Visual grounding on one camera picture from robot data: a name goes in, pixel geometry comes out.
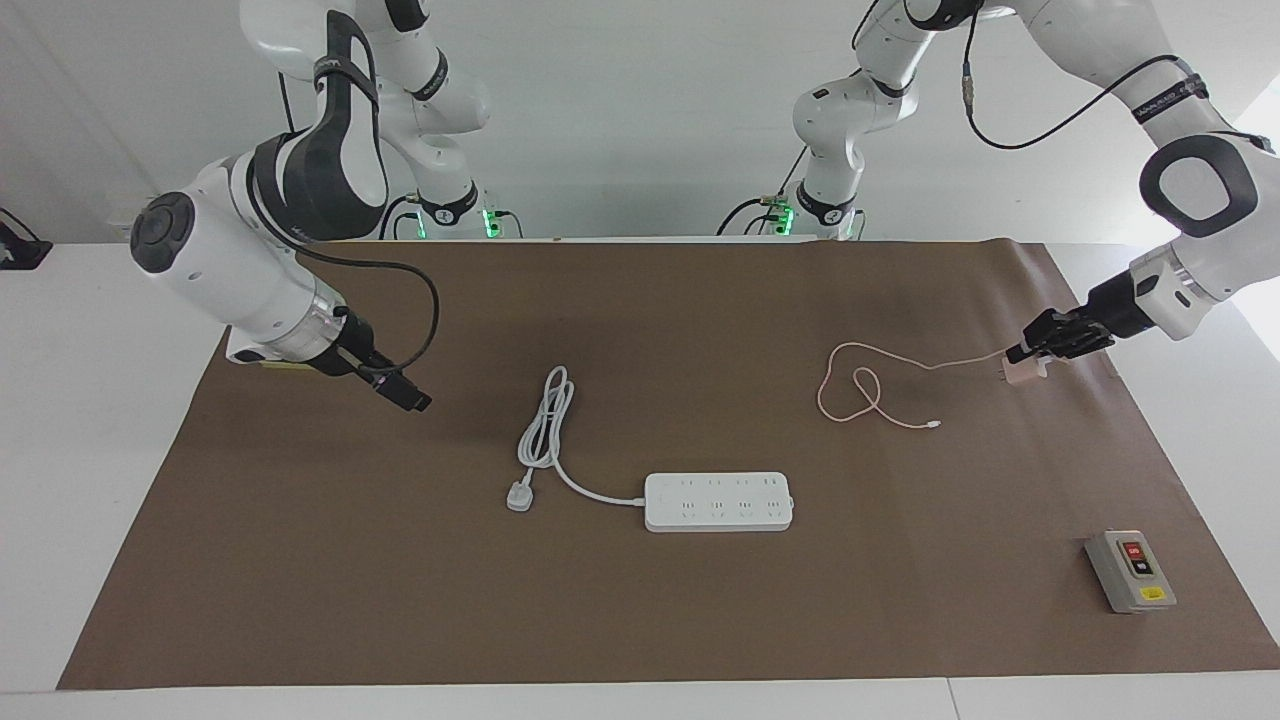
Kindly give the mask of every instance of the black cable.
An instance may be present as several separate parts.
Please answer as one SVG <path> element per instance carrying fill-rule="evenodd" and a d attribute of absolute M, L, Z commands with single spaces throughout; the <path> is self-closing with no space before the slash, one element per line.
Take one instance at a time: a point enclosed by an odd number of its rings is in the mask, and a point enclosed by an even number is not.
<path fill-rule="evenodd" d="M 396 218 L 396 223 L 392 224 L 392 237 L 396 240 L 399 240 L 399 222 L 403 220 L 404 218 L 408 218 L 411 220 L 417 220 L 417 213 L 402 213 L 399 217 Z"/>
<path fill-rule="evenodd" d="M 858 23 L 858 29 L 854 31 L 854 37 L 849 41 L 849 47 L 852 49 L 854 53 L 858 51 L 858 33 L 863 32 L 863 26 L 867 24 L 868 19 L 870 19 L 872 10 L 874 10 L 876 5 L 878 5 L 878 4 L 879 4 L 879 0 L 872 0 L 872 5 L 870 5 L 870 8 L 867 8 L 867 14 L 863 15 L 863 20 L 860 23 Z M 904 9 L 906 8 L 905 3 L 902 4 L 902 8 Z"/>
<path fill-rule="evenodd" d="M 280 81 L 280 100 L 284 101 L 284 119 L 289 122 L 289 132 L 298 132 L 298 128 L 293 127 L 293 108 L 289 105 L 289 91 L 284 88 L 284 73 L 275 76 Z"/>
<path fill-rule="evenodd" d="M 520 237 L 525 237 L 525 224 L 520 222 L 520 215 L 512 213 L 511 210 L 498 210 L 494 213 L 497 218 L 513 218 L 516 220 L 516 229 L 520 231 Z"/>
<path fill-rule="evenodd" d="M 769 224 L 769 215 L 760 215 L 759 218 L 755 218 L 750 223 L 746 223 L 746 229 L 742 231 L 742 234 L 751 234 L 751 225 L 754 225 L 755 223 L 760 223 L 760 232 L 756 234 L 763 233 L 764 225 Z"/>
<path fill-rule="evenodd" d="M 858 228 L 858 240 L 855 240 L 855 242 L 861 242 L 861 240 L 863 240 L 863 232 L 867 231 L 867 210 L 858 210 L 855 213 L 855 215 L 861 215 L 863 217 L 863 224 L 859 225 L 859 228 Z"/>
<path fill-rule="evenodd" d="M 741 213 L 742 210 L 746 210 L 751 205 L 764 205 L 764 202 L 760 202 L 759 197 L 753 197 L 753 199 L 748 200 L 746 202 L 742 202 L 737 208 L 733 208 L 733 211 L 731 211 L 728 214 L 728 217 L 724 218 L 724 222 L 721 223 L 721 227 L 719 227 L 719 229 L 716 231 L 716 234 L 718 234 L 718 236 L 724 234 L 724 228 L 727 228 L 728 224 L 731 222 L 733 222 L 733 218 L 736 218 L 739 213 Z"/>
<path fill-rule="evenodd" d="M 27 223 L 22 222 L 22 218 L 19 218 L 18 215 L 14 215 L 13 213 L 10 213 L 9 210 L 6 210 L 4 208 L 0 208 L 0 213 L 4 213 L 10 220 L 18 223 L 18 225 L 22 227 L 22 229 L 27 231 L 27 234 L 31 236 L 31 240 L 33 240 L 36 242 L 40 242 L 40 236 L 36 234 L 36 231 L 31 229 L 31 225 L 28 225 Z"/>
<path fill-rule="evenodd" d="M 378 229 L 378 240 L 387 240 L 387 225 L 392 222 L 392 213 L 399 208 L 401 202 L 408 202 L 410 197 L 412 197 L 412 195 L 397 197 L 390 205 L 387 206 L 387 211 L 383 214 L 383 225 Z"/>
<path fill-rule="evenodd" d="M 787 191 L 787 183 L 791 182 L 791 178 L 796 174 L 796 169 L 800 167 L 800 160 L 804 160 L 805 150 L 809 150 L 808 145 L 800 149 L 800 154 L 796 155 L 796 161 L 791 163 L 791 172 L 787 173 L 786 179 L 783 179 L 782 184 L 778 186 L 778 195 L 782 195 L 783 192 Z"/>
<path fill-rule="evenodd" d="M 253 188 L 252 160 L 250 160 L 248 172 L 246 173 L 246 190 L 248 191 L 248 201 L 250 205 L 253 206 L 253 213 L 257 215 L 260 220 L 262 220 L 262 224 L 266 227 L 268 232 L 275 236 L 275 240 L 279 240 L 288 247 L 292 247 L 293 251 L 297 252 L 298 255 L 303 255 L 306 258 L 311 258 L 312 260 L 319 260 L 321 263 L 329 263 L 330 265 L 340 265 L 344 268 L 401 270 L 404 273 L 417 275 L 419 279 L 426 283 L 426 288 L 431 292 L 431 327 L 428 331 L 426 338 L 422 341 L 422 345 L 419 346 L 419 348 L 415 350 L 413 354 L 408 356 L 408 360 L 404 360 L 403 363 L 390 365 L 389 368 L 370 368 L 367 365 L 360 365 L 358 368 L 356 368 L 357 372 L 367 373 L 375 377 L 379 374 L 398 373 L 404 368 L 408 368 L 413 363 L 417 363 L 419 357 L 426 354 L 428 348 L 431 347 L 431 342 L 435 341 L 436 331 L 440 329 L 440 291 L 439 288 L 435 287 L 435 281 L 431 279 L 431 275 L 428 275 L 420 268 L 415 268 L 413 265 L 410 265 L 407 263 L 396 263 L 392 260 L 351 260 L 347 258 L 334 258 L 333 255 L 316 252 L 315 250 L 307 247 L 302 241 L 293 238 L 292 231 L 287 231 L 289 234 L 285 236 L 280 231 L 275 229 L 275 224 L 266 218 L 266 214 L 262 213 L 261 204 L 259 204 L 257 201 L 257 193 L 255 192 Z"/>
<path fill-rule="evenodd" d="M 969 20 L 969 40 L 965 42 L 965 46 L 964 46 L 964 78 L 965 78 L 966 85 L 969 85 L 969 83 L 973 82 L 973 73 L 970 72 L 970 65 L 969 65 L 969 53 L 970 53 L 970 50 L 973 50 L 973 37 L 974 37 L 974 33 L 975 33 L 977 28 L 978 28 L 978 13 L 974 13 L 973 18 Z M 1038 142 L 1048 140 L 1050 137 L 1052 137 L 1053 135 L 1056 135 L 1059 131 L 1061 131 L 1066 126 L 1074 123 L 1076 119 L 1080 118 L 1080 115 L 1083 115 L 1084 113 L 1088 113 L 1089 109 L 1092 109 L 1094 105 L 1097 105 L 1098 102 L 1101 102 L 1102 99 L 1106 97 L 1107 95 L 1111 95 L 1111 92 L 1114 92 L 1117 87 L 1120 87 L 1121 85 L 1124 85 L 1133 76 L 1140 73 L 1142 70 L 1149 68 L 1151 65 L 1155 65 L 1156 63 L 1166 63 L 1166 61 L 1176 63 L 1176 61 L 1179 61 L 1179 58 L 1176 55 L 1156 55 L 1155 58 L 1149 58 L 1149 59 L 1142 61 L 1138 67 L 1135 67 L 1132 70 L 1126 72 L 1125 74 L 1120 76 L 1115 82 L 1112 82 L 1111 85 L 1108 85 L 1102 92 L 1100 92 L 1096 96 L 1093 96 L 1093 100 L 1089 100 L 1088 102 L 1085 102 L 1084 105 L 1082 105 L 1079 110 L 1076 110 L 1075 113 L 1071 113 L 1071 115 L 1068 117 L 1065 120 L 1062 120 L 1061 123 L 1057 123 L 1056 126 L 1053 126 L 1048 131 L 1041 133 L 1039 136 L 1033 137 L 1032 140 L 1028 140 L 1027 142 L 1019 142 L 1016 145 L 1006 145 L 1004 142 L 996 142 L 995 140 L 991 140 L 989 137 L 987 137 L 982 132 L 982 129 L 978 127 L 978 122 L 973 117 L 973 101 L 972 101 L 972 99 L 968 99 L 968 97 L 965 99 L 965 117 L 969 119 L 969 127 L 973 129 L 973 133 L 975 136 L 978 136 L 978 140 L 986 142 L 987 145 L 989 145 L 989 146 L 992 146 L 992 147 L 995 147 L 997 150 L 1023 150 L 1023 149 L 1030 147 L 1032 145 L 1036 145 Z"/>

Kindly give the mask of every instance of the white wall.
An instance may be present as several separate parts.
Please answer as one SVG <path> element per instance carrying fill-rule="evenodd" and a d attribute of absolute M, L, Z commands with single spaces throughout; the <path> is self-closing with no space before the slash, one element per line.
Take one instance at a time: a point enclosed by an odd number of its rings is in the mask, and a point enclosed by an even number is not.
<path fill-rule="evenodd" d="M 698 234 L 777 188 L 799 150 L 791 104 L 855 67 L 849 36 L 868 1 L 438 0 L 431 23 L 453 65 L 493 90 L 492 124 L 461 141 L 530 234 Z M 1158 6 L 1228 117 L 1280 72 L 1280 4 Z M 24 168 L 0 200 L 58 237 L 102 240 L 68 217 L 92 224 L 118 197 L 182 186 L 284 127 L 237 0 L 0 0 L 0 160 Z M 1132 242 L 1151 146 L 1124 109 L 1105 102 L 1024 152 L 991 150 L 964 123 L 963 41 L 946 35 L 924 60 L 918 115 L 863 143 L 868 236 Z M 998 138 L 1038 133 L 1093 92 L 1014 18 L 979 28 L 974 65 L 978 114 Z M 312 117 L 306 83 L 291 92 Z M 10 159 L 14 146 L 44 177 Z M 393 191 L 411 190 L 389 167 Z M 59 186 L 82 208 L 38 201 Z"/>

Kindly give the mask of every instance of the green indicator light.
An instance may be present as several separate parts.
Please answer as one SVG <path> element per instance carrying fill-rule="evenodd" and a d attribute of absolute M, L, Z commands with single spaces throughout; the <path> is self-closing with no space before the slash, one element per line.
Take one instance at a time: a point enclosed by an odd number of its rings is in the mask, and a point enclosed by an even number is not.
<path fill-rule="evenodd" d="M 796 222 L 796 211 L 786 208 L 782 211 L 782 224 L 778 225 L 778 234 L 791 234 L 791 225 Z"/>
<path fill-rule="evenodd" d="M 489 236 L 489 240 L 493 240 L 499 234 L 502 234 L 502 225 L 498 224 L 498 220 L 494 218 L 493 213 L 490 213 L 488 209 L 484 211 L 484 227 L 485 227 L 485 233 Z"/>

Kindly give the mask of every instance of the yellow label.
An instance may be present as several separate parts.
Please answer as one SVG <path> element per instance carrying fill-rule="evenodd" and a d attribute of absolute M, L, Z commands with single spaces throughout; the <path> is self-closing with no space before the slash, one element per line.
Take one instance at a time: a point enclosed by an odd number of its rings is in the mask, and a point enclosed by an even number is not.
<path fill-rule="evenodd" d="M 266 368 L 268 370 L 314 370 L 311 365 L 305 365 L 302 363 L 276 363 L 274 360 L 262 360 L 259 366 Z"/>

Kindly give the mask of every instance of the power strip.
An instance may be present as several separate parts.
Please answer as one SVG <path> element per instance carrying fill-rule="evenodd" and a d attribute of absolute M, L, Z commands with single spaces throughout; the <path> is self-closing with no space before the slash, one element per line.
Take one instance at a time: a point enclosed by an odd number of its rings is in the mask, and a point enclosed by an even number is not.
<path fill-rule="evenodd" d="M 644 524 L 654 533 L 777 533 L 791 527 L 782 473 L 654 473 Z"/>

